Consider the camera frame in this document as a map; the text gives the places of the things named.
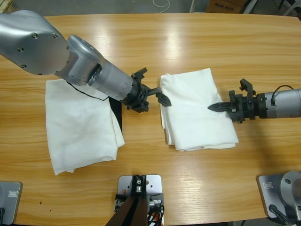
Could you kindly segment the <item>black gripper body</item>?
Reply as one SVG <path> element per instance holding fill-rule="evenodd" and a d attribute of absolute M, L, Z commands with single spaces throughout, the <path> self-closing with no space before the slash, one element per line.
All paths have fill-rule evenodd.
<path fill-rule="evenodd" d="M 148 96 L 157 95 L 159 93 L 162 93 L 159 87 L 150 89 L 140 82 L 134 81 L 132 89 L 126 98 L 123 99 L 123 104 L 127 109 L 136 111 L 137 113 L 147 112 L 149 110 Z"/>
<path fill-rule="evenodd" d="M 236 94 L 236 101 L 232 103 L 232 110 L 228 115 L 233 122 L 242 123 L 246 118 L 255 120 L 256 117 L 256 97 L 244 97 L 242 94 Z"/>

